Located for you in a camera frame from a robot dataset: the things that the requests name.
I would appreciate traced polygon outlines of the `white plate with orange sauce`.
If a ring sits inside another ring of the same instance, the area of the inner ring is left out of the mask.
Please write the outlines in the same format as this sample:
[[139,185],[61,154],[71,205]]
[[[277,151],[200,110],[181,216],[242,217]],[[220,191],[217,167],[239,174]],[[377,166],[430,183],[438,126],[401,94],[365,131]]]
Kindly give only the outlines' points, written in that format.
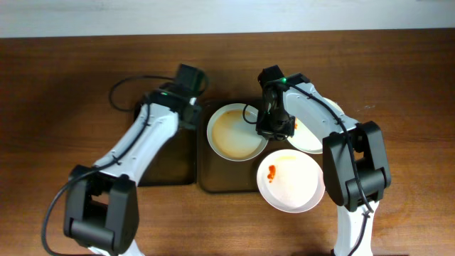
[[285,110],[296,118],[292,146],[310,154],[321,154],[322,140],[332,132],[342,132],[335,117],[323,105],[307,96],[287,96]]

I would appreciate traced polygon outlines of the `white plate with brown smear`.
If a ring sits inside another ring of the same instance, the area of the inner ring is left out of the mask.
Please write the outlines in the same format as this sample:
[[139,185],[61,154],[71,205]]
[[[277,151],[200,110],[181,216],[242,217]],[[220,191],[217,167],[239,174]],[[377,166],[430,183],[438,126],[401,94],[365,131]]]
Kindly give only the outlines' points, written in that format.
[[245,103],[231,103],[218,108],[206,127],[212,150],[229,161],[248,161],[266,148],[268,141],[258,135],[255,121],[258,110]]

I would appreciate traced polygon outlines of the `white plate with red sauce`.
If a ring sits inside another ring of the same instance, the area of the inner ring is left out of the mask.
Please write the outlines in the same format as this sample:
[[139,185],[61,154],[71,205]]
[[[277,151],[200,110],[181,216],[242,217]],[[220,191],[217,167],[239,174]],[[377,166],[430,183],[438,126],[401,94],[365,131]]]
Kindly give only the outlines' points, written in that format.
[[257,187],[263,199],[285,213],[316,207],[325,193],[323,172],[309,155],[281,149],[268,154],[257,168]]

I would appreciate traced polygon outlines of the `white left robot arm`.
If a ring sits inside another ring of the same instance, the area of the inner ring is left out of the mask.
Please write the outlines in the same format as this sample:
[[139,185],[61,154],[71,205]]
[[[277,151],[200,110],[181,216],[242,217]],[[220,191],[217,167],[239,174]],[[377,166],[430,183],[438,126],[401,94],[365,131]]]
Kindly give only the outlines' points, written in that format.
[[208,86],[200,69],[180,65],[174,78],[145,94],[132,126],[92,166],[77,165],[65,187],[63,232],[92,255],[140,255],[137,186],[160,148],[180,128],[195,129],[197,97]]

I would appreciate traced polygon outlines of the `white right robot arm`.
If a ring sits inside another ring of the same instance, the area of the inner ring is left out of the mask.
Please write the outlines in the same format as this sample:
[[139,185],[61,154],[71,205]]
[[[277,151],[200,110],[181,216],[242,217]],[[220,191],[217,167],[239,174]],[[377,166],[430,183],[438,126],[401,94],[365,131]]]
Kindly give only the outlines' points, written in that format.
[[257,80],[262,88],[255,122],[259,135],[283,141],[294,135],[299,120],[322,144],[323,181],[338,214],[332,255],[371,255],[374,214],[392,180],[381,129],[337,110],[301,73],[285,76],[274,65]]

